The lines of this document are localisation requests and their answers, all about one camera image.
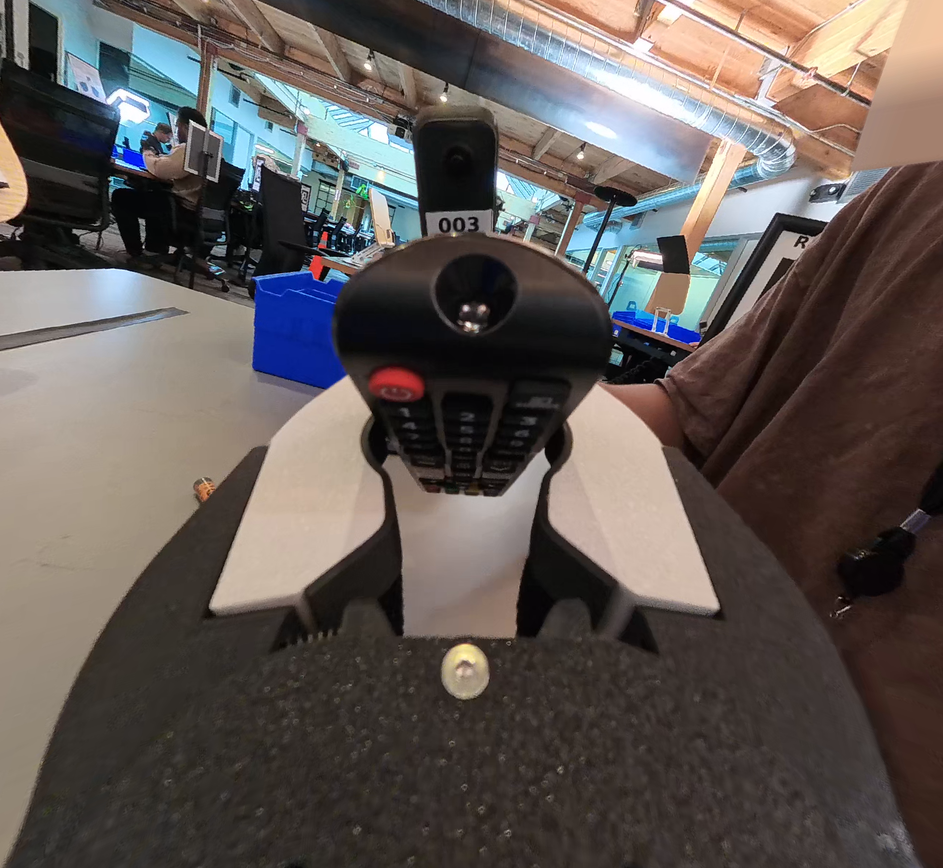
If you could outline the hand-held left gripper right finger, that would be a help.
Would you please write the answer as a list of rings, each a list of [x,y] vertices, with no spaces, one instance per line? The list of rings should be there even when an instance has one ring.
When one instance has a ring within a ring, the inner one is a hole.
[[[594,386],[544,456],[520,636],[536,637],[565,601],[607,639],[642,639],[643,610],[720,618],[665,448],[636,414]]]

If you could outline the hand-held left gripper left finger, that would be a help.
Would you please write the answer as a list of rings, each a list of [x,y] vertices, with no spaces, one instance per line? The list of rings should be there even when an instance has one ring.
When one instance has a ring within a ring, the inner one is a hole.
[[[404,631],[403,552],[382,437],[349,378],[272,438],[209,601],[217,616],[288,607],[310,631],[374,601]]]

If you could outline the black remote control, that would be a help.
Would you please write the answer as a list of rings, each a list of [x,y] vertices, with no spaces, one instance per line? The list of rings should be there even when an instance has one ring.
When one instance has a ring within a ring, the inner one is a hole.
[[[499,235],[422,239],[343,286],[336,353],[388,448],[429,494],[501,497],[607,368],[595,286]]]

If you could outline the blue plastic bin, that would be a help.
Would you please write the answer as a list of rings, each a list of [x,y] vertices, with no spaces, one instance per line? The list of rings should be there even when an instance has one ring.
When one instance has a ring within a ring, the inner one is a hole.
[[[328,389],[345,375],[333,343],[333,317],[344,283],[308,270],[254,283],[253,370]]]

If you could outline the person's right forearm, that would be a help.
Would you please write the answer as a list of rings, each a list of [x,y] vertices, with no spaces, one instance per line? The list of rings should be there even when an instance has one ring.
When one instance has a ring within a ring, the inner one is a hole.
[[[662,446],[676,449],[685,446],[685,435],[677,412],[660,383],[620,385],[601,382],[599,385],[635,414]]]

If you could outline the grey desk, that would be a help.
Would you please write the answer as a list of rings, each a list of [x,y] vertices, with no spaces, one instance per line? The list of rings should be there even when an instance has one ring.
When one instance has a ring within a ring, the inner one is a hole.
[[[319,390],[253,310],[124,270],[2,272],[2,861],[62,705],[141,571]]]

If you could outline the black office chair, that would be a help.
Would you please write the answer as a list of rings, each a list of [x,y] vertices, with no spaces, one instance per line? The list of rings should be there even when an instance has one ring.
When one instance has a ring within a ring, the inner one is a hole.
[[[9,220],[13,235],[2,237],[2,258],[24,269],[108,269],[78,233],[100,234],[111,222],[118,111],[3,60],[1,120],[28,191]]]
[[[310,250],[302,184],[268,167],[260,170],[261,253],[251,287],[263,277],[302,270]]]

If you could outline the blue storage bins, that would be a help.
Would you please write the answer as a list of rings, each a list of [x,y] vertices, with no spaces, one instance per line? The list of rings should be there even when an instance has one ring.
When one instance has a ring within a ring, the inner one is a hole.
[[[682,327],[676,315],[669,318],[655,317],[642,309],[626,309],[612,312],[611,317],[614,322],[621,322],[644,332],[661,334],[681,343],[697,345],[701,342],[701,334]]]

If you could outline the person in brown shirt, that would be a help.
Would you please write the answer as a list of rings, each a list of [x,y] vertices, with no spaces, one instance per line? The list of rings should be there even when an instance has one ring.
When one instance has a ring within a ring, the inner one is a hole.
[[[902,585],[830,617],[845,551],[917,507],[942,449],[942,168],[890,170],[662,386],[690,459],[830,629],[925,866],[941,866],[941,519]]]

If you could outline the tan cardboard panel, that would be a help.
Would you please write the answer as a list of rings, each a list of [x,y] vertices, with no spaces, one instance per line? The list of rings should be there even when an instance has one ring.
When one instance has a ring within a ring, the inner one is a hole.
[[[645,311],[653,314],[669,312],[680,316],[690,292],[690,253],[683,235],[659,237],[661,274],[657,279]]]

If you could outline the white sign with black marker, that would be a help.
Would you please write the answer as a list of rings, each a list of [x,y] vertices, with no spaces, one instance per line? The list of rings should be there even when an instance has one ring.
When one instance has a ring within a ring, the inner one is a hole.
[[[744,317],[783,278],[827,223],[796,214],[773,214],[720,304],[713,310],[701,343],[719,336]]]

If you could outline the silver ventilation duct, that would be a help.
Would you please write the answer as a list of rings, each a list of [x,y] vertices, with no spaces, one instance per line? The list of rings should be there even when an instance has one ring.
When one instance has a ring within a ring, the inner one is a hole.
[[[791,130],[744,99],[709,90],[694,78],[633,53],[582,20],[535,0],[414,0],[459,19],[607,91],[753,156],[757,176],[772,179],[795,164]]]

